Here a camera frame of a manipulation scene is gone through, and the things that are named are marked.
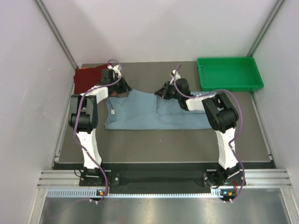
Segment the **blue t shirt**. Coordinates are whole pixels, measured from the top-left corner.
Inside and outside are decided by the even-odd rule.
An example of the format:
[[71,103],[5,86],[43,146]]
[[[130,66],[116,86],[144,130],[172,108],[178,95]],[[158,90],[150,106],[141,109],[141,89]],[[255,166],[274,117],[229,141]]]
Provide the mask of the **blue t shirt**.
[[153,93],[132,90],[127,97],[106,100],[110,130],[201,130],[210,129],[206,114],[185,111],[175,99],[165,100]]

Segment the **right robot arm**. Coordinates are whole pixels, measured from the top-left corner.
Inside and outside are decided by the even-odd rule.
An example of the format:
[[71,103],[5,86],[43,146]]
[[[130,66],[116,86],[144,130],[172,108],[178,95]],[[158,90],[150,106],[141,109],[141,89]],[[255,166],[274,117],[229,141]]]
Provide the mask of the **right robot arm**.
[[176,99],[185,111],[205,112],[209,125],[216,133],[219,149],[219,166],[212,174],[205,174],[206,185],[216,188],[230,184],[241,168],[233,141],[239,114],[227,95],[214,92],[195,96],[191,94],[185,78],[165,82],[154,94],[165,100]]

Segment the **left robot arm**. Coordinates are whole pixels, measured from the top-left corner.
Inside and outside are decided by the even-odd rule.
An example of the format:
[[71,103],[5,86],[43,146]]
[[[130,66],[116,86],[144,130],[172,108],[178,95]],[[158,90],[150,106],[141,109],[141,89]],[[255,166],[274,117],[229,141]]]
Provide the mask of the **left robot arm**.
[[98,104],[115,94],[131,90],[123,78],[121,66],[109,65],[102,70],[100,84],[85,93],[71,96],[69,126],[73,128],[74,140],[81,147],[84,157],[84,166],[79,169],[81,186],[103,186],[107,183],[96,141]]

